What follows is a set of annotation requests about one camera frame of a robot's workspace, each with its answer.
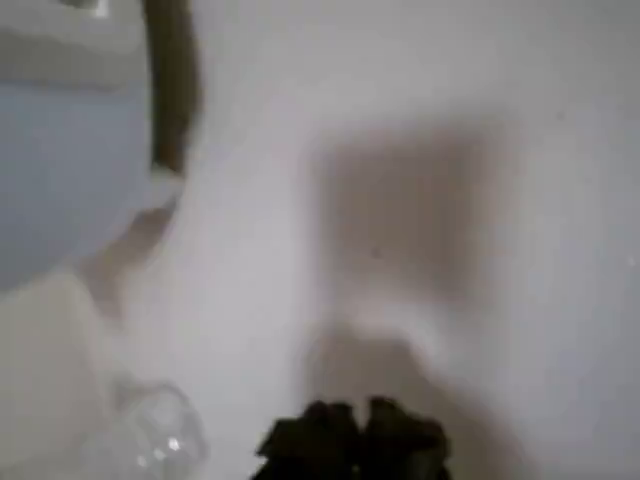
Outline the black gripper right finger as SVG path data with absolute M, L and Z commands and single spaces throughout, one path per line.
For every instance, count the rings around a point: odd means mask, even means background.
M 364 479 L 447 479 L 448 459 L 449 440 L 441 423 L 391 398 L 369 399 L 362 432 Z

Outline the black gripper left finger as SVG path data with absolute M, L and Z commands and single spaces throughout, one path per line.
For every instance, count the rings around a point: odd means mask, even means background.
M 360 428 L 346 402 L 314 401 L 297 417 L 276 420 L 256 455 L 257 479 L 358 479 Z

